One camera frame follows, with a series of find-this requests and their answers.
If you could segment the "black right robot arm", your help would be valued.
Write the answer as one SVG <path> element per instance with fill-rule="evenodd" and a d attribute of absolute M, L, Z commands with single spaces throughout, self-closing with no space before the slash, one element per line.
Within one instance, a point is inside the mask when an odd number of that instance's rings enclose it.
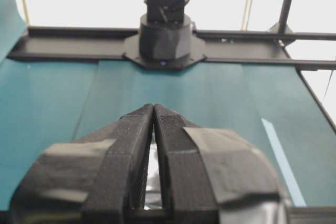
<path fill-rule="evenodd" d="M 139 51 L 151 60 L 176 60 L 191 53 L 191 20 L 184 9 L 189 0 L 144 0 Z"/>

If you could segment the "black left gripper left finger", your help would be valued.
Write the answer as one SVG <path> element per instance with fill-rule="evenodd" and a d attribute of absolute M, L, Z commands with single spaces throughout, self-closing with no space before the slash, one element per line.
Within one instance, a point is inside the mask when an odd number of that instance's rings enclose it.
<path fill-rule="evenodd" d="M 124 223 L 144 204 L 153 106 L 45 149 L 16 188 L 8 223 Z"/>

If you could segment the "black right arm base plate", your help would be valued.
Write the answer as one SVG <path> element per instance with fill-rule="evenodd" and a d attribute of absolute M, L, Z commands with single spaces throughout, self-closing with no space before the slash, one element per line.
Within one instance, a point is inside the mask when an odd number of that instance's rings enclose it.
<path fill-rule="evenodd" d="M 137 35 L 125 39 L 123 56 L 144 69 L 182 70 L 204 60 L 205 49 L 189 23 L 142 23 Z"/>

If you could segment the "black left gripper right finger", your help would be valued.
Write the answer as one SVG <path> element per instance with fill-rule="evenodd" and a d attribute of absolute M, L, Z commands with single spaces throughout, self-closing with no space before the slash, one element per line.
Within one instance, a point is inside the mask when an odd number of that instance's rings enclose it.
<path fill-rule="evenodd" d="M 176 223 L 289 223 L 288 193 L 260 149 L 160 104 L 153 121 L 163 205 Z"/>

